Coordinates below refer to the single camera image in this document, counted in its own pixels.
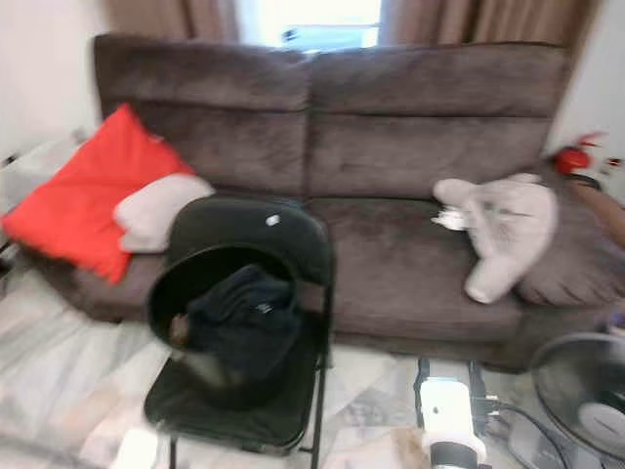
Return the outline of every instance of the cable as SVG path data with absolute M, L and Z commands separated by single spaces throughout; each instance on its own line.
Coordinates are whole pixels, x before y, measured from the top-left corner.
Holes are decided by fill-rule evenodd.
M 552 446 L 556 449 L 556 453 L 560 458 L 560 462 L 562 463 L 562 467 L 564 469 L 570 469 L 570 466 L 566 462 L 566 458 L 564 457 L 564 453 L 554 437 L 549 434 L 549 430 L 543 425 L 541 422 L 532 417 L 529 413 L 527 413 L 522 408 L 516 407 L 515 405 L 510 405 L 506 403 L 502 403 L 501 401 L 496 401 L 492 399 L 484 399 L 484 398 L 472 398 L 475 401 L 481 402 L 490 407 L 492 410 L 509 410 L 510 412 L 517 413 L 518 415 L 522 415 L 528 422 L 534 425 L 538 429 L 540 433 L 552 444 Z

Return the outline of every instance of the white wall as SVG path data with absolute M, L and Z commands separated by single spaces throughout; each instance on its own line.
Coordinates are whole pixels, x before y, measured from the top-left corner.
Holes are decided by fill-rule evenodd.
M 604 0 L 572 77 L 546 152 L 602 130 L 602 154 L 625 157 L 625 0 Z
M 0 0 L 0 158 L 95 128 L 89 39 L 105 30 L 98 0 Z

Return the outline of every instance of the black cloth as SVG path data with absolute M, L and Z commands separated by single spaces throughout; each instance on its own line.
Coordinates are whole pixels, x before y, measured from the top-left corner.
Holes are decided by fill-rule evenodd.
M 301 326 L 292 283 L 242 267 L 187 305 L 188 346 L 263 379 L 280 365 Z

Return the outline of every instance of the white pillow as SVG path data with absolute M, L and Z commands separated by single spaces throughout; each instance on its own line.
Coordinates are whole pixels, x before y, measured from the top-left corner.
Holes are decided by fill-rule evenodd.
M 119 245 L 126 252 L 163 252 L 178 212 L 188 203 L 215 193 L 195 176 L 172 174 L 128 195 L 117 204 L 113 218 L 126 234 Z

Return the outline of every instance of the throw pillow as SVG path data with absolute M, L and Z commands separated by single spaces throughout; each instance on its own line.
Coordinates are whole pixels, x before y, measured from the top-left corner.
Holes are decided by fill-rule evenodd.
M 126 230 L 120 247 L 126 252 L 163 252 L 178 212 L 188 203 L 215 190 L 202 179 L 172 174 L 148 184 L 115 207 L 114 219 Z
M 143 127 L 130 106 L 119 107 L 48 183 L 3 220 L 7 234 L 43 254 L 120 281 L 129 254 L 113 209 L 146 184 L 192 174 L 174 149 Z

